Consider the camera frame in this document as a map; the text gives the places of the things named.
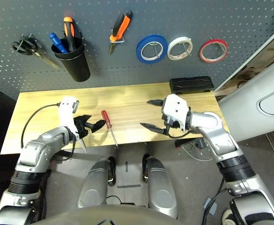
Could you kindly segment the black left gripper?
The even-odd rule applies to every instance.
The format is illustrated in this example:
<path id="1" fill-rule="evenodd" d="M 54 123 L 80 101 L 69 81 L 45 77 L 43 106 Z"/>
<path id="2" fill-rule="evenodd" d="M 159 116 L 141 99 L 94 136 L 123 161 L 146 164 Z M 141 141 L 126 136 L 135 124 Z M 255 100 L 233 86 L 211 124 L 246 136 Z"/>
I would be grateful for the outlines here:
<path id="1" fill-rule="evenodd" d="M 91 115 L 82 115 L 74 118 L 74 125 L 77 128 L 77 133 L 80 139 L 83 139 L 88 135 L 88 131 L 85 129 L 85 124 L 91 118 Z M 105 120 L 99 120 L 95 124 L 89 123 L 89 128 L 92 133 L 100 130 L 105 125 Z"/>

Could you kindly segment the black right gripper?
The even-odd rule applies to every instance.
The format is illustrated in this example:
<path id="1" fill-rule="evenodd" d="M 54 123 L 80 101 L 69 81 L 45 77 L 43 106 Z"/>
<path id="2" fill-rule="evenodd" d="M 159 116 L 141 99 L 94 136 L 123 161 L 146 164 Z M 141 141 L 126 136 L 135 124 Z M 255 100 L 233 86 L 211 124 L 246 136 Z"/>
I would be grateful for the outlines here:
<path id="1" fill-rule="evenodd" d="M 154 99 L 154 100 L 149 100 L 147 101 L 147 104 L 150 105 L 155 105 L 155 106 L 162 106 L 163 105 L 163 100 L 161 99 Z M 159 134 L 163 134 L 163 135 L 167 135 L 169 136 L 169 130 L 170 128 L 180 128 L 180 124 L 178 121 L 172 119 L 172 118 L 164 118 L 164 125 L 165 128 L 158 128 L 153 124 L 148 124 L 148 123 L 140 123 L 144 128 L 147 128 L 148 130 L 155 132 L 155 133 L 159 133 Z"/>

